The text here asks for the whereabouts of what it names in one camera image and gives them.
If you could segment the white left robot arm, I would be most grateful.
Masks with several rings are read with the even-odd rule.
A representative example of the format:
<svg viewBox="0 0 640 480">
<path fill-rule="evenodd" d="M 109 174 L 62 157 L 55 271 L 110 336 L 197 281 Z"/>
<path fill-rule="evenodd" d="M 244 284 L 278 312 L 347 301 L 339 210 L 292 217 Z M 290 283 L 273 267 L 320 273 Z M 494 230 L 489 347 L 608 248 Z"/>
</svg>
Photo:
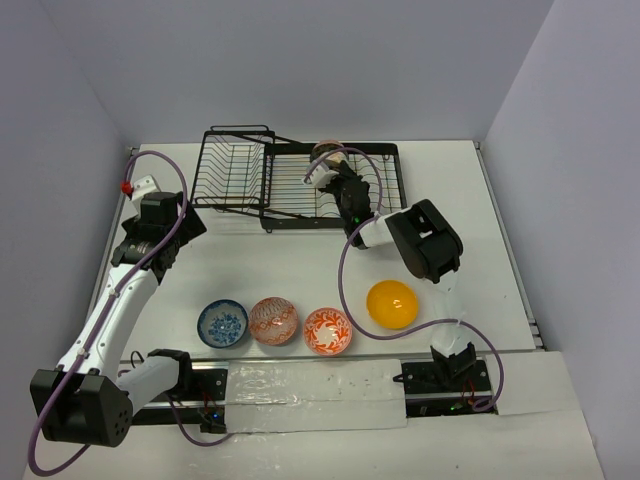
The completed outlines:
<svg viewBox="0 0 640 480">
<path fill-rule="evenodd" d="M 30 392 L 36 432 L 56 442 L 116 447 L 134 416 L 167 392 L 188 396 L 195 386 L 188 353 L 156 349 L 149 362 L 125 374 L 120 359 L 133 328 L 179 250 L 206 228 L 183 193 L 151 192 L 124 221 L 106 286 L 75 344 L 52 370 L 34 374 Z"/>
</svg>

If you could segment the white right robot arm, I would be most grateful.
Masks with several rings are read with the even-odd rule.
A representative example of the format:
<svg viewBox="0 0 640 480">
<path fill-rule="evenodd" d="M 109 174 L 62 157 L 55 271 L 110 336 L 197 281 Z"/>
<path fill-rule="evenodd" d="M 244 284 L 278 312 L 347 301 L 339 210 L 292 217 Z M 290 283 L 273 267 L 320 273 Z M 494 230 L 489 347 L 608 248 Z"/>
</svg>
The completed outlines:
<svg viewBox="0 0 640 480">
<path fill-rule="evenodd" d="M 387 341 L 408 336 L 429 327 L 426 323 L 388 336 L 370 333 L 354 319 L 344 292 L 344 266 L 350 248 L 368 249 L 393 244 L 408 271 L 418 279 L 440 283 L 445 275 L 460 268 L 463 243 L 435 204 L 420 200 L 395 213 L 381 215 L 370 206 L 370 186 L 348 165 L 320 165 L 307 171 L 305 181 L 334 196 L 344 222 L 347 241 L 338 264 L 338 295 L 351 326 L 368 338 Z"/>
</svg>

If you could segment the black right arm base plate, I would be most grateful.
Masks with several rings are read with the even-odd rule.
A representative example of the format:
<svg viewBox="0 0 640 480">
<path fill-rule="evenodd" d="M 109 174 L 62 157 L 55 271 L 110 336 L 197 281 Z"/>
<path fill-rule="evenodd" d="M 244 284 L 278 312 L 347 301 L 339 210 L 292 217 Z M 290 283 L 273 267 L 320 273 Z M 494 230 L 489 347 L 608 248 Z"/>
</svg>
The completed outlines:
<svg viewBox="0 0 640 480">
<path fill-rule="evenodd" d="M 473 404 L 489 400 L 493 392 L 484 360 L 449 380 L 439 375 L 432 360 L 402 361 L 393 381 L 403 386 L 408 418 L 473 415 Z"/>
</svg>

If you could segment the orange lattice pattern bowl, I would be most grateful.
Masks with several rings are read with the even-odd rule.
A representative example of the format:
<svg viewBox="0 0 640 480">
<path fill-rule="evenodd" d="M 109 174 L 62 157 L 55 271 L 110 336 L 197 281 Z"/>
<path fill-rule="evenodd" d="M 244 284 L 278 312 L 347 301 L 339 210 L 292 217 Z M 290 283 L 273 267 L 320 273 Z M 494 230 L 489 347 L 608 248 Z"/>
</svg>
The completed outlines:
<svg viewBox="0 0 640 480">
<path fill-rule="evenodd" d="M 268 297 L 254 305 L 249 313 L 251 336 L 267 346 L 286 344 L 296 333 L 299 316 L 295 306 L 281 297 Z"/>
</svg>

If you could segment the grey leaf pattern bowl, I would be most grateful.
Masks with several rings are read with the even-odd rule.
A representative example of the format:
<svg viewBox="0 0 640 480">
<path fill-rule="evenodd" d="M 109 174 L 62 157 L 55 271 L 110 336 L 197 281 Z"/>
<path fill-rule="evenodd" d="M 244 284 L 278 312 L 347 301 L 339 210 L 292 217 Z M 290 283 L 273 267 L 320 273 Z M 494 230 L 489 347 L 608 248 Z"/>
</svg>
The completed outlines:
<svg viewBox="0 0 640 480">
<path fill-rule="evenodd" d="M 333 139 L 322 140 L 313 146 L 309 156 L 310 161 L 314 162 L 316 159 L 320 158 L 325 153 L 336 151 L 343 147 L 344 145 L 337 140 L 333 140 Z"/>
</svg>

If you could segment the white orange flower bowl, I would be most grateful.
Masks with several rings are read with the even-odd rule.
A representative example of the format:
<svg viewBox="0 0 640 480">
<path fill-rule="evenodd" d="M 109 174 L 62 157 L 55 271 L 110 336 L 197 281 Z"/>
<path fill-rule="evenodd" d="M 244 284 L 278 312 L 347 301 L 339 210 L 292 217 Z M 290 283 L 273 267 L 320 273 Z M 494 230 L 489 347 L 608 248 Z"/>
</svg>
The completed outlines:
<svg viewBox="0 0 640 480">
<path fill-rule="evenodd" d="M 345 152 L 326 152 L 322 156 L 320 169 L 340 173 L 343 170 L 342 165 L 347 164 L 348 155 Z"/>
</svg>

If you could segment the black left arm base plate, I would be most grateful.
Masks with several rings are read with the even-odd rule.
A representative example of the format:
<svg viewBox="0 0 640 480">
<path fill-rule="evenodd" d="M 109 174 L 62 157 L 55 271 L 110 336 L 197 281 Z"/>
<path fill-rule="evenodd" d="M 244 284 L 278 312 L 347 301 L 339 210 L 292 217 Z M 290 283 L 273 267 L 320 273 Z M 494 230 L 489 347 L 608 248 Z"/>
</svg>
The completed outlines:
<svg viewBox="0 0 640 480">
<path fill-rule="evenodd" d="M 178 417 L 184 427 L 197 427 L 200 433 L 227 433 L 225 421 L 228 367 L 196 364 L 189 390 L 173 398 Z M 164 394 L 155 397 L 133 417 L 135 426 L 177 425 Z"/>
</svg>

